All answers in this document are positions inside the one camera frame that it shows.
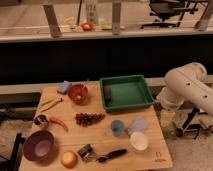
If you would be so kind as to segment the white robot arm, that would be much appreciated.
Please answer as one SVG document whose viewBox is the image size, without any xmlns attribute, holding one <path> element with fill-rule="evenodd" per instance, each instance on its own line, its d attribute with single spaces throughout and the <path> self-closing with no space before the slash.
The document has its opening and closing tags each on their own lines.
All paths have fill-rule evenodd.
<svg viewBox="0 0 213 171">
<path fill-rule="evenodd" d="M 213 89 L 203 83 L 206 77 L 206 68 L 198 62 L 173 68 L 166 73 L 157 100 L 166 110 L 177 110 L 188 100 L 213 117 Z"/>
</svg>

